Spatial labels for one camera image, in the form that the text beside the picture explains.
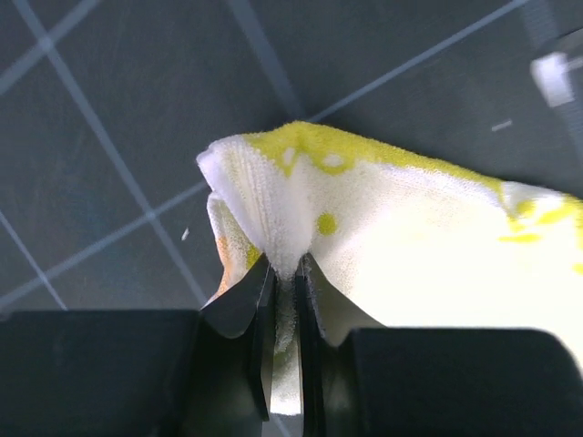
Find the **terry cloth fabric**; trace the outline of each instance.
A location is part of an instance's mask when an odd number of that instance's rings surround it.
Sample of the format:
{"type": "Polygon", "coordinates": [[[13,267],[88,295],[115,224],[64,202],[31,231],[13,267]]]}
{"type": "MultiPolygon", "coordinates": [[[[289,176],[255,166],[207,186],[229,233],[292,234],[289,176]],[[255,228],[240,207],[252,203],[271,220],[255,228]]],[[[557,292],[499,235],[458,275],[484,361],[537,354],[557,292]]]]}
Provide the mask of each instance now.
{"type": "MultiPolygon", "coordinates": [[[[284,283],[311,252],[386,326],[536,328],[581,365],[580,200],[303,122],[216,141],[198,163],[225,268],[214,298],[262,252],[284,283]]],[[[299,414],[292,293],[279,293],[271,411],[299,414]]]]}

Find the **towel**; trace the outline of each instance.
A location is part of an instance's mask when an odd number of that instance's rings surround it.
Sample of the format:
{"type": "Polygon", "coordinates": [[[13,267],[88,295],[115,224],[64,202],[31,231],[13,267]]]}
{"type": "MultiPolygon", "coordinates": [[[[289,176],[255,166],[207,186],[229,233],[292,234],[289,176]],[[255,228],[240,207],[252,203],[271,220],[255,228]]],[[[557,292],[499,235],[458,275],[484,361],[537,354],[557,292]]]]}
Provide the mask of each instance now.
{"type": "Polygon", "coordinates": [[[311,252],[390,327],[534,328],[583,361],[583,202],[304,122],[197,158],[224,276],[265,253],[278,290],[271,411],[301,412],[292,283],[311,252]]]}

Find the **folded cloth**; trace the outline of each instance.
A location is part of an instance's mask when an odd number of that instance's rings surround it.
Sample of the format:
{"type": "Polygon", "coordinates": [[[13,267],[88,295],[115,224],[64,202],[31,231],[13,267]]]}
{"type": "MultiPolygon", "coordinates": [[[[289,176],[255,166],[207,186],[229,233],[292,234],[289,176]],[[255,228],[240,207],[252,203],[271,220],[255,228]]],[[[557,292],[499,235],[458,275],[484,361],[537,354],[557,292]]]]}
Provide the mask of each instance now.
{"type": "Polygon", "coordinates": [[[583,361],[583,202],[294,122],[198,156],[224,276],[264,252],[279,290],[271,411],[299,414],[291,278],[311,252],[386,326],[535,328],[583,361]]]}

